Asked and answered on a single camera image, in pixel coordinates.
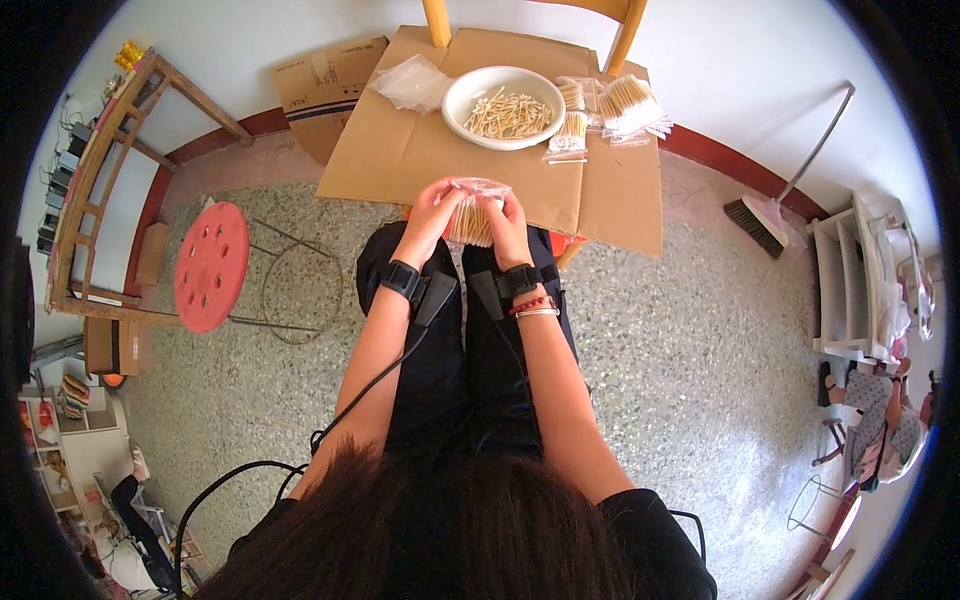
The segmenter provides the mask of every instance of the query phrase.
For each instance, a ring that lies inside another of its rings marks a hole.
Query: broom handle
[[[820,149],[824,147],[824,144],[827,143],[827,138],[830,137],[830,134],[833,133],[833,130],[836,129],[837,123],[840,122],[840,117],[843,116],[843,113],[847,111],[847,105],[850,103],[850,100],[853,98],[853,94],[856,91],[856,88],[853,87],[853,84],[847,82],[847,96],[843,99],[843,104],[840,105],[840,109],[837,110],[837,113],[833,115],[833,120],[830,121],[830,126],[827,127],[827,130],[824,132],[823,137],[820,138],[820,141],[817,142],[816,147],[814,147],[813,152],[810,153],[810,156],[806,158],[804,164],[800,166],[800,170],[797,171],[797,175],[793,176],[793,179],[786,184],[786,187],[783,188],[783,191],[780,192],[780,195],[777,196],[776,202],[780,204],[783,202],[783,199],[786,198],[786,195],[790,193],[796,185],[797,181],[804,176],[806,170],[810,167],[810,163],[813,162],[813,159],[820,154]]]

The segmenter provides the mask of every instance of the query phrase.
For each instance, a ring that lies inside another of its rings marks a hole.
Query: sandal
[[[830,395],[829,391],[837,387],[836,381],[833,382],[829,387],[827,386],[827,376],[830,375],[830,363],[823,362],[820,363],[820,375],[817,379],[819,382],[817,390],[817,405],[824,408],[830,406]]]

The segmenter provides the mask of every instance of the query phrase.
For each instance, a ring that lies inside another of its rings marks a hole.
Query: black shirt
[[[249,534],[233,543],[230,556],[290,511],[297,500],[280,500]],[[617,540],[632,564],[649,564],[659,576],[662,598],[715,600],[716,583],[677,520],[652,490],[627,490],[601,502]],[[419,523],[444,527],[442,523]]]

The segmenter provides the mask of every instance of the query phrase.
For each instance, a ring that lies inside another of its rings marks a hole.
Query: cardboard box
[[[283,114],[300,146],[326,164],[387,38],[360,39],[288,60],[273,68]]]
[[[136,277],[133,279],[137,285],[156,285],[168,229],[165,223],[154,223],[144,231],[140,256],[136,259]]]
[[[596,53],[552,39],[461,29],[446,48],[435,48],[425,27],[397,31],[376,70],[415,54],[457,78],[491,65],[530,69],[550,80],[561,75],[600,74]],[[649,79],[646,69],[627,63],[625,73]],[[324,169],[318,197],[410,204],[428,183],[447,176],[486,177],[514,188],[527,220],[566,235],[582,235],[660,256],[663,216],[660,156],[647,146],[612,150],[599,135],[588,136],[588,162],[545,164],[546,143],[514,152],[480,148],[453,133],[438,112],[420,116],[397,110],[386,98],[365,91],[340,143]]]
[[[150,327],[143,323],[84,319],[84,369],[92,374],[137,375],[149,367]]]

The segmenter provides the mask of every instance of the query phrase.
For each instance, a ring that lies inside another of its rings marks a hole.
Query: shoe
[[[140,449],[140,446],[135,445],[131,451],[133,455],[133,467],[140,467],[143,469],[143,480],[146,481],[150,479],[150,470],[147,468],[147,462],[143,460],[143,450]]]
[[[820,363],[820,372],[817,377],[817,404],[824,408],[830,406],[830,394],[827,389],[827,375],[830,374],[830,363]]]

